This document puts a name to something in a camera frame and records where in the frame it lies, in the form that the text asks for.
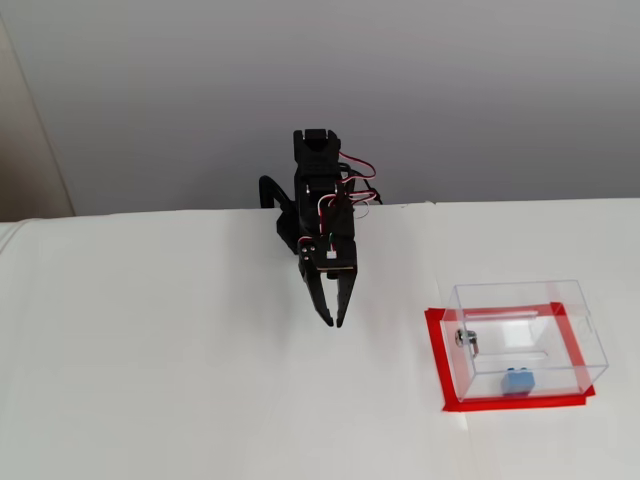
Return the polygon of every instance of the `clear plastic box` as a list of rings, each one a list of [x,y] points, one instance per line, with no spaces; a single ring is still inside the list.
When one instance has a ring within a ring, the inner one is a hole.
[[[460,401],[584,394],[609,366],[577,281],[458,285],[441,326]]]

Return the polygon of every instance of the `gray wall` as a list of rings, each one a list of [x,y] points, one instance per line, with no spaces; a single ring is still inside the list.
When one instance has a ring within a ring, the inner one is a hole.
[[[389,202],[640,195],[637,0],[0,0],[76,210],[257,206],[331,127]]]
[[[0,222],[70,215],[60,171],[0,19]]]

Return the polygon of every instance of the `white table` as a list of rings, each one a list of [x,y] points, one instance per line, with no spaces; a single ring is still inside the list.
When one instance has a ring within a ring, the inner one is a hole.
[[[372,208],[340,330],[275,210],[25,224],[0,254],[0,478],[637,478],[639,213]],[[455,283],[562,278],[612,365],[588,406],[441,412],[423,310]]]

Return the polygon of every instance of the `robotic arm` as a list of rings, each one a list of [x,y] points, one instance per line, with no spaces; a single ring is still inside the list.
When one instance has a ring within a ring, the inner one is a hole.
[[[270,177],[260,178],[260,205],[273,208],[280,204],[282,215],[276,222],[280,237],[298,255],[298,265],[307,284],[313,305],[327,325],[334,325],[327,308],[320,275],[326,273],[338,281],[338,317],[340,328],[347,313],[358,273],[354,228],[354,203],[379,197],[375,189],[354,192],[355,180],[375,177],[375,169],[361,160],[340,152],[340,140],[331,130],[298,130],[293,134],[295,161],[295,202]],[[363,163],[373,169],[364,176],[340,157]]]

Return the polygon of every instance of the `small blue cube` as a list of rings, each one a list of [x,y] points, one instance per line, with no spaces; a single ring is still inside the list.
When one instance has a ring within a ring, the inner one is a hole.
[[[520,370],[509,368],[500,385],[504,395],[527,395],[536,386],[536,382],[533,379],[533,372],[526,368]]]

